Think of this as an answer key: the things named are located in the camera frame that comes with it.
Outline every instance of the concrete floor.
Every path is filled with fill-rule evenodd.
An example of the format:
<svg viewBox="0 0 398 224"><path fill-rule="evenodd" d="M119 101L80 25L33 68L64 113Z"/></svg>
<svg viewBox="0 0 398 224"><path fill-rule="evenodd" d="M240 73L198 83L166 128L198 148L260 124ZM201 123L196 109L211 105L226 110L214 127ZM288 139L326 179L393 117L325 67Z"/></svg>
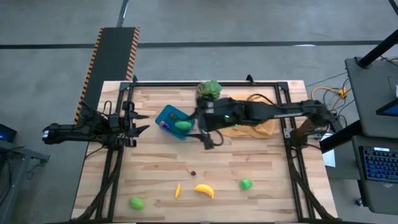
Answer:
<svg viewBox="0 0 398 224"><path fill-rule="evenodd" d="M116 25L121 4L122 0L2 0L0 44L91 44L100 27ZM387 0L130 0L124 26L140 26L140 42L381 40L397 22ZM242 80L251 74L258 80L310 84L344 72L344 59L373 47L139 49L134 72L140 80ZM0 123L18 130L16 143L51 154L50 162L25 181L12 223L70 218L86 144L46 146L41 130L52 122L72 122L91 53L0 50ZM395 55L397 47L385 54ZM345 79L342 75L307 92L317 86L339 88ZM342 114L349 123L358 119L354 103ZM354 205L359 196L355 181L331 179L330 184L340 218L398 222L396 216Z"/></svg>

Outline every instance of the wooden tabletop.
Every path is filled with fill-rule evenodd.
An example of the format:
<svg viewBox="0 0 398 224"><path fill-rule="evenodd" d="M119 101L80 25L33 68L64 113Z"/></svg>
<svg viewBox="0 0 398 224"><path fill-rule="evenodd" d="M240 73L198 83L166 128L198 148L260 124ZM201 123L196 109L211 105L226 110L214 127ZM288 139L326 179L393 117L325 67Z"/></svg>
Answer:
<svg viewBox="0 0 398 224"><path fill-rule="evenodd" d="M293 102L307 99L304 82L287 81ZM104 82L98 110L106 100L116 107L120 82ZM273 87L224 87L221 97L261 93L275 100ZM204 150L197 139L181 141L155 124L165 105L190 114L195 107L193 87L135 87L136 112L150 118L136 120L137 126L150 127L137 138L137 147L125 148L114 211L114 222L288 222L297 221L290 175L280 123L269 139L224 137L224 144ZM298 125L304 118L297 118ZM87 153L99 148L90 143ZM311 147L303 151L310 188L328 212L336 216L322 154ZM98 193L106 150L91 155L84 163L72 218L78 217ZM187 170L194 170L192 177ZM253 187L239 188L239 180L250 179ZM182 185L178 199L177 184ZM215 190L214 199L195 192L197 184ZM140 197L143 210L129 206L131 197ZM300 198L306 214L301 192ZM109 196L104 205L108 210Z"/></svg>

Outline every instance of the green fruit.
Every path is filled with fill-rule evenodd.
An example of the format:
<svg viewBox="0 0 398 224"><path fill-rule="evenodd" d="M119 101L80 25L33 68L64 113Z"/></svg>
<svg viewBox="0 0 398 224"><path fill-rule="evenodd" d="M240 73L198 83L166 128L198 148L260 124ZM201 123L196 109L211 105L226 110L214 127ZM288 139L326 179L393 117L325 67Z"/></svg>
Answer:
<svg viewBox="0 0 398 224"><path fill-rule="evenodd" d="M251 186L253 186L253 182L251 182L249 179L243 179L241 180L240 186L243 190L248 190L251 188Z"/></svg>
<svg viewBox="0 0 398 224"><path fill-rule="evenodd" d="M136 210L144 208L144 201L139 197L133 197L129 200L130 207Z"/></svg>
<svg viewBox="0 0 398 224"><path fill-rule="evenodd" d="M175 127L178 128L179 130L188 131L192 128L192 124L189 123L188 121L179 121L175 123Z"/></svg>

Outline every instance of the keyboard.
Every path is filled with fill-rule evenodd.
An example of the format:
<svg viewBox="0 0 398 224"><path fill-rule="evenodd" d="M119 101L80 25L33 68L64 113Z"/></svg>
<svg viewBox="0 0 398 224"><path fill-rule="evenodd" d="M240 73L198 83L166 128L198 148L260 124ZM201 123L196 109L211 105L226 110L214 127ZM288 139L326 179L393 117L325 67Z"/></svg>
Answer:
<svg viewBox="0 0 398 224"><path fill-rule="evenodd" d="M369 146L360 146L359 149L367 179L398 183L398 151Z"/></svg>

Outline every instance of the yellow cloth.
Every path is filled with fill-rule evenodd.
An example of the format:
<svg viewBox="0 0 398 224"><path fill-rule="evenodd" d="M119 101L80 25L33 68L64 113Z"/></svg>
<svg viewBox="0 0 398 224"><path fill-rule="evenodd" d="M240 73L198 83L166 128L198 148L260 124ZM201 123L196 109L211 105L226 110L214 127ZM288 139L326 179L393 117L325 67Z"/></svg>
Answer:
<svg viewBox="0 0 398 224"><path fill-rule="evenodd" d="M234 100L247 100L249 95L230 95L229 97L231 97ZM259 102L266 102L266 100L260 96L254 96L252 100ZM252 136L255 138L269 138L269 136L271 136L271 134L274 133L275 122L276 120L270 119L264 124L260 124L255 127L239 125L230 128L224 128L220 131L221 133L223 133L223 135L231 138L236 138L241 136Z"/></svg>

